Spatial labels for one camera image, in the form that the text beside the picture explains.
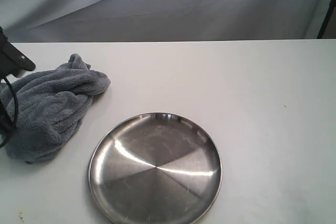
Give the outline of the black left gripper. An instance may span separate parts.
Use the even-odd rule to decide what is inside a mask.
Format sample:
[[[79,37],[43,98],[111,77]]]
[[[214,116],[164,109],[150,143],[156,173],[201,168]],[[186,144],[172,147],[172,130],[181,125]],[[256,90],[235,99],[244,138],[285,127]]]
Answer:
[[[36,65],[8,41],[1,28],[1,78],[14,76],[20,78],[26,71],[34,71]]]

